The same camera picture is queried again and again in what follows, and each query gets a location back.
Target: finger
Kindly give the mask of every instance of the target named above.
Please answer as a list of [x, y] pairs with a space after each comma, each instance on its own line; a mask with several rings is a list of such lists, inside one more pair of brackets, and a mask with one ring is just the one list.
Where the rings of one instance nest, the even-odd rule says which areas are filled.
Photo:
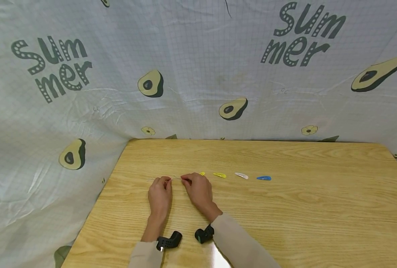
[[160, 180], [158, 181], [158, 184], [161, 184], [161, 185], [164, 186], [164, 185], [166, 184], [166, 182], [169, 181], [169, 180], [171, 180], [170, 177], [162, 176], [162, 177], [160, 178]]
[[200, 177], [201, 177], [200, 174], [192, 173], [192, 174], [182, 175], [181, 179], [184, 179], [184, 180], [187, 179], [187, 180], [190, 180], [190, 181], [194, 182], [195, 180], [198, 180]]
[[171, 181], [167, 181], [166, 183], [166, 192], [171, 194]]
[[152, 183], [151, 186], [157, 185], [159, 182], [160, 178], [155, 178], [154, 182]]
[[185, 186], [185, 189], [187, 190], [187, 192], [189, 192], [191, 189], [190, 181], [188, 181], [187, 179], [183, 179], [181, 181], [182, 181], [182, 184]]

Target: fabric backdrop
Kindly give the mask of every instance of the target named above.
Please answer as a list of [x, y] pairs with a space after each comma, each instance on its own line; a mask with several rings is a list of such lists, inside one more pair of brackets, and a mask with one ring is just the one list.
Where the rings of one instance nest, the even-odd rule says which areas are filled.
[[128, 140], [169, 136], [397, 158], [397, 1], [0, 0], [0, 267], [54, 267]]

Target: flower print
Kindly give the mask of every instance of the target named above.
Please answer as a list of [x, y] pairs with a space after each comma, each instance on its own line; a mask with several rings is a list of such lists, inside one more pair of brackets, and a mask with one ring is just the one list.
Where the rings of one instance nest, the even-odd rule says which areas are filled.
[[318, 127], [317, 126], [307, 126], [307, 127], [303, 127], [301, 129], [301, 133], [305, 136], [309, 136], [309, 135], [313, 135], [318, 131]]
[[142, 127], [141, 130], [146, 135], [149, 135], [149, 136], [155, 135], [155, 131], [152, 128], [150, 128], [150, 127]]

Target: forearm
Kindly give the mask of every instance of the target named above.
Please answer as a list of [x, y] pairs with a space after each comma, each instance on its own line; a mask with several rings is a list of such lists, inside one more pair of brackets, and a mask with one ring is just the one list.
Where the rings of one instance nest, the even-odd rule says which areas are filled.
[[230, 215], [224, 213], [212, 222], [213, 241], [233, 268], [280, 268], [272, 256]]
[[157, 241], [164, 229], [165, 215], [150, 215], [141, 242]]
[[159, 268], [163, 253], [157, 246], [157, 239], [162, 235], [165, 216], [150, 215], [144, 234], [136, 244], [130, 257], [128, 268]]

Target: blue hair clip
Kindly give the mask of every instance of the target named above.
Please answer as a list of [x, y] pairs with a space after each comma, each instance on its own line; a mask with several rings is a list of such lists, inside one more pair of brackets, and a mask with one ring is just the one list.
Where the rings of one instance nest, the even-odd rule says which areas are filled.
[[257, 177], [257, 180], [271, 181], [271, 177], [270, 176], [261, 176], [261, 177]]

